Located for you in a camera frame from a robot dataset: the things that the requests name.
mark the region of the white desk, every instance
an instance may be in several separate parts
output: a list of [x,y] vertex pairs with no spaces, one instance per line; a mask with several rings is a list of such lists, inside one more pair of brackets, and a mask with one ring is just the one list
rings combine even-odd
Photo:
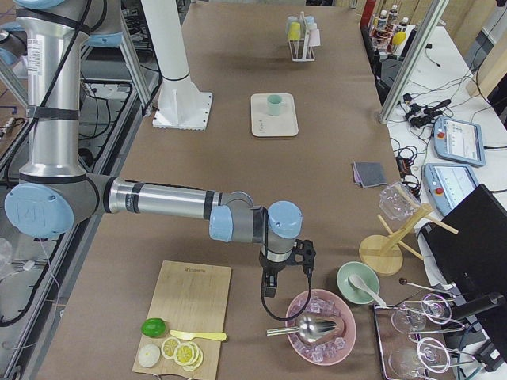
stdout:
[[[488,107],[488,104],[482,97],[478,96],[470,99],[466,90],[467,83],[470,81],[467,78],[461,85],[454,85],[445,90],[432,91],[429,89],[438,89],[444,84],[453,79],[458,79],[464,75],[470,74],[466,63],[463,61],[461,54],[458,52],[456,46],[452,42],[450,36],[447,34],[443,27],[436,27],[432,38],[429,41],[433,48],[428,50],[429,57],[440,64],[438,67],[435,63],[431,62],[425,55],[423,55],[417,65],[416,70],[413,72],[410,82],[406,87],[406,93],[414,94],[427,93],[420,95],[415,99],[419,105],[436,105],[438,102],[451,98],[452,103],[449,108],[453,111],[455,119],[473,121],[481,125],[482,137],[485,146],[507,146],[507,131],[503,124],[495,114],[492,108],[478,112]],[[400,107],[395,109],[391,120],[387,127],[393,139],[400,142],[401,147],[413,145],[416,146],[419,152],[425,151],[425,143],[418,139],[415,135],[410,133],[410,125],[404,120],[404,111]],[[413,128],[414,133],[421,133],[422,130]],[[430,128],[422,133],[422,138],[429,137]],[[392,141],[393,149],[398,149],[398,144]],[[428,152],[425,156],[420,154],[415,160],[412,167],[412,173],[417,176],[422,182],[421,167],[425,163],[449,163],[449,161],[438,158],[433,149],[433,141],[428,145]],[[502,190],[507,188],[507,176],[505,175],[505,167],[507,167],[507,150],[487,150],[486,151],[486,165],[480,169],[473,169],[475,176],[479,182],[485,184],[489,190]],[[495,194],[500,203],[507,208],[507,192]],[[427,191],[423,186],[421,192],[421,201],[429,202]],[[423,255],[427,254],[421,245],[421,252]],[[478,348],[478,344],[467,347],[466,351],[474,352]],[[466,374],[470,374],[475,365],[463,366]],[[478,380],[503,380],[507,378],[507,365],[503,364],[494,373],[487,373],[484,370],[479,372],[475,377]]]

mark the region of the table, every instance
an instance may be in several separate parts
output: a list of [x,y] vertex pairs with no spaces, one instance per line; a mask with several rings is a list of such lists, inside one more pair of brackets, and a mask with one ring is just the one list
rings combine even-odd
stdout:
[[[433,45],[433,48],[428,50],[428,55],[434,62],[425,55],[420,58],[417,68],[406,87],[406,92],[417,96],[415,101],[420,105],[436,105],[440,101],[451,98],[452,103],[449,105],[451,112],[446,112],[446,114],[458,120],[473,121],[481,125],[485,146],[506,146],[507,131],[494,110],[489,108],[489,105],[482,97],[471,98],[468,94],[466,86],[470,79],[463,77],[468,75],[470,71],[445,28],[436,27],[429,42]],[[431,89],[445,88],[447,87],[444,86],[446,83],[459,78],[463,78],[461,85],[454,85],[448,89],[430,92]],[[420,152],[424,152],[426,150],[425,143],[414,133],[422,133],[422,138],[426,138],[429,136],[429,128],[426,131],[412,128],[411,131],[413,133],[411,133],[409,124],[403,121],[404,115],[405,113],[400,108],[396,108],[391,116],[391,120],[387,124],[390,136],[397,140],[391,140],[393,149],[398,149],[399,142],[401,146],[414,145]],[[431,142],[428,146],[427,154],[417,156],[412,168],[413,173],[420,180],[421,167],[425,163],[439,162],[449,163],[449,161],[442,160],[436,156],[433,142]],[[485,184],[490,190],[502,190],[507,188],[507,180],[505,179],[505,175],[502,175],[505,172],[506,165],[507,150],[486,150],[486,165],[482,168],[473,168],[473,170],[479,182]],[[507,208],[507,192],[498,193],[495,196],[503,207]],[[421,201],[429,202],[428,193],[424,186],[421,193]],[[441,215],[437,213],[434,213],[433,216],[441,218]],[[420,222],[416,227],[420,227],[426,222]],[[421,253],[425,256],[425,265],[430,282],[436,283],[436,278],[433,275],[433,257],[427,245],[422,241],[422,238],[420,238],[420,243]],[[474,352],[480,345],[470,345],[466,351]],[[466,373],[470,374],[474,368],[475,365],[465,367]],[[507,365],[503,364],[493,373],[486,373],[483,370],[475,378],[484,380],[507,378]]]
[[[316,61],[293,63],[284,36],[289,15],[315,16],[322,46]],[[314,287],[337,292],[336,274],[359,260],[360,241],[383,232],[380,188],[353,183],[351,162],[381,162],[398,179],[388,130],[376,121],[380,104],[354,10],[329,7],[192,4],[183,25],[193,81],[214,93],[204,132],[161,130],[146,119],[122,177],[248,192],[256,203],[290,200],[303,212],[301,238],[317,251]],[[259,139],[250,132],[250,96],[291,93],[299,134]],[[218,379],[365,379],[380,376],[372,312],[351,306],[358,335],[350,357],[332,367],[311,365],[284,337],[268,338],[279,324],[261,307],[259,246],[208,237],[202,220],[161,215],[106,215],[75,284],[38,379],[140,379],[131,371],[139,327],[147,315],[163,260],[227,265],[233,269]],[[426,283],[412,255],[399,273]],[[413,289],[383,277],[380,294],[397,302]],[[272,310],[284,314],[307,287],[299,268],[279,276]]]

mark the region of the green mug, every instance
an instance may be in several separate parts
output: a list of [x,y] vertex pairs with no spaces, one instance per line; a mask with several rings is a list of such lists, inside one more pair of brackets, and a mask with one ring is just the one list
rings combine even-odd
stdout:
[[268,96],[268,115],[278,116],[282,112],[282,97],[280,95]]

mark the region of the tray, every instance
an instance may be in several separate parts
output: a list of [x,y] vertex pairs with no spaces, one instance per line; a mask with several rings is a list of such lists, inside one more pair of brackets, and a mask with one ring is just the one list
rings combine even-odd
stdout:
[[[380,358],[380,366],[382,369],[382,376],[386,380],[401,380],[389,367],[389,355],[396,348],[416,344],[410,342],[407,334],[403,334],[397,331],[391,324],[391,315],[395,311],[394,308],[392,307],[383,308],[374,305],[372,309],[373,309],[373,318],[375,321],[377,344],[379,347],[379,358]],[[428,321],[427,328],[436,329],[437,325],[434,325],[430,321]],[[418,340],[421,338],[421,336],[419,335],[415,337]],[[444,341],[444,337],[441,334],[431,335],[431,337],[437,338],[442,342]],[[426,371],[426,375],[430,375],[432,378],[438,380],[456,380],[455,376],[452,374],[452,369],[447,370],[443,374],[435,374],[435,373],[430,374],[428,371]]]
[[271,93],[255,93],[250,98],[252,134],[257,137],[292,137],[299,133],[295,115],[294,97],[290,93],[279,93],[282,111],[278,116],[268,115],[268,96]]

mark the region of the wooden cutting board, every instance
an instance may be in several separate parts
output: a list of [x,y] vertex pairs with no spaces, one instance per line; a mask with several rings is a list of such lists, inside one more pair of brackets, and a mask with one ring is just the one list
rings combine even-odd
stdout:
[[[214,265],[163,261],[147,318],[160,317],[167,330],[190,332],[223,331],[231,268]],[[149,343],[161,346],[163,338],[141,336],[139,349]],[[179,374],[185,378],[215,380],[221,342],[194,339],[204,354],[202,365],[193,372],[183,370],[173,360],[160,356],[152,368],[139,365],[135,355],[134,372],[143,374]]]

